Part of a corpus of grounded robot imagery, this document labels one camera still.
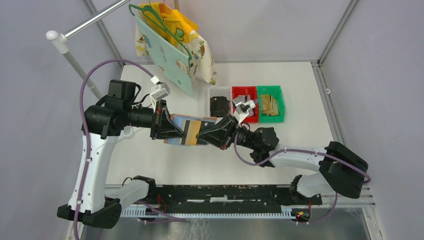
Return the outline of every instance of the clothes hanger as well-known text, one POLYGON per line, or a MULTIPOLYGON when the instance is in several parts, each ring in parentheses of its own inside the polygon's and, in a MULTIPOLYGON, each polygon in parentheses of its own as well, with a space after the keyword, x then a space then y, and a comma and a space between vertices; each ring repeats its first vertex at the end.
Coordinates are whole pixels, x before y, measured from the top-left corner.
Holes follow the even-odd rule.
POLYGON ((158 15, 158 13, 153 9, 153 7, 151 5, 145 5, 143 8, 134 5, 134 4, 129 4, 128 5, 129 11, 131 12, 131 14, 133 16, 135 16, 135 14, 133 13, 131 8, 135 8, 139 11, 142 12, 142 14, 144 15, 144 17, 148 20, 150 20, 152 23, 154 23, 158 28, 160 28, 162 31, 169 33, 184 49, 185 51, 187 51, 188 54, 188 61, 192 60, 192 55, 190 53, 190 51, 187 49, 187 47, 180 41, 178 40, 178 38, 165 26, 165 24, 162 22, 161 17, 158 15), (160 25, 156 22, 153 21, 149 16, 147 16, 145 14, 145 12, 149 12, 151 14, 153 14, 153 16, 157 19, 157 21, 160 23, 160 25))

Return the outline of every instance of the yellow cloth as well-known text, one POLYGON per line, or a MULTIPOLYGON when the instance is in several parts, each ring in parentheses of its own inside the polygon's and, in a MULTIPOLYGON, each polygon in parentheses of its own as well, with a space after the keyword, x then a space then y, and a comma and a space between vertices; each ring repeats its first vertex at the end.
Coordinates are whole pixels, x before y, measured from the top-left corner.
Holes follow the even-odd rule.
MULTIPOLYGON (((188 44, 190 43, 190 33, 195 30, 198 31, 199 27, 196 25, 196 23, 192 22, 190 19, 188 19, 186 16, 184 16, 181 12, 179 12, 177 9, 170 9, 166 4, 163 3, 146 3, 146 4, 140 4, 140 7, 143 8, 146 5, 150 5, 153 10, 160 16, 163 24, 172 32, 175 34, 175 37, 182 43, 188 44)), ((162 26, 161 23, 158 21, 158 19, 151 13, 146 11, 144 13, 146 16, 148 16, 150 19, 152 19, 154 22, 156 22, 159 26, 162 26)), ((160 29, 156 24, 154 24, 152 21, 150 21, 148 18, 145 17, 146 23, 153 29, 157 34, 159 34, 162 38, 167 40, 170 44, 172 44, 174 47, 177 47, 179 43, 171 36, 169 32, 163 31, 160 29)))

